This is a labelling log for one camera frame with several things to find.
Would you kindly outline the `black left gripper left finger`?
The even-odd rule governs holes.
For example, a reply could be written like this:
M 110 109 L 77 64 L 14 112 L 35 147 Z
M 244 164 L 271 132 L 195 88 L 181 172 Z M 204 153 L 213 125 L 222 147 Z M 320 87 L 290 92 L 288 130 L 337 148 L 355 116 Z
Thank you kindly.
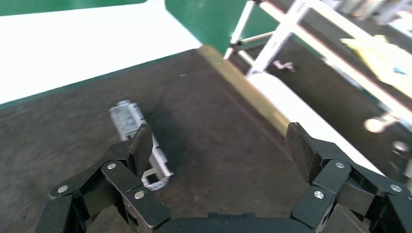
M 133 231 L 158 230 L 171 219 L 171 212 L 141 180 L 152 147 L 148 124 L 142 124 L 132 139 L 110 146 L 96 164 L 52 188 L 35 231 L 85 233 L 110 206 Z

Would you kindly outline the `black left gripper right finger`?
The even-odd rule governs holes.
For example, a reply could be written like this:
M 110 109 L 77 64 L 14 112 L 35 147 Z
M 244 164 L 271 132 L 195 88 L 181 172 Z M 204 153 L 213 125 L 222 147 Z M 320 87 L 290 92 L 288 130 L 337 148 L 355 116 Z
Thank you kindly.
M 309 184 L 292 219 L 319 233 L 341 205 L 370 220 L 372 233 L 411 232 L 412 199 L 406 186 L 355 163 L 336 144 L 313 138 L 297 122 L 287 127 L 286 147 Z

